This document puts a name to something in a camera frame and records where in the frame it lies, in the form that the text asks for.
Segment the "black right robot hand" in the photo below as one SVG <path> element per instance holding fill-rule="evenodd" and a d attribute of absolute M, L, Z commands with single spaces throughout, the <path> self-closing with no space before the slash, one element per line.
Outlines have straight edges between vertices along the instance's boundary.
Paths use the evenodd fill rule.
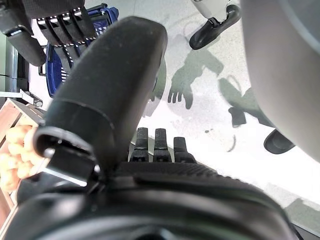
<path fill-rule="evenodd" d="M 36 20 L 48 43 L 61 50 L 97 36 L 83 0 L 2 0 L 1 33 L 36 67 L 45 63 L 46 56 L 34 37 L 32 20 Z"/>

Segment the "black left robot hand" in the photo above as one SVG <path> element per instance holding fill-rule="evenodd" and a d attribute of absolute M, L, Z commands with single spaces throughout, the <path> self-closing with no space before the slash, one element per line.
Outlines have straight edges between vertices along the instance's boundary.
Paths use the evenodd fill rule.
<path fill-rule="evenodd" d="M 197 163 L 185 140 L 157 130 L 128 158 L 168 42 L 130 16 L 90 44 L 32 139 L 49 159 L 22 180 L 6 240 L 299 240 L 285 211 L 253 185 Z"/>

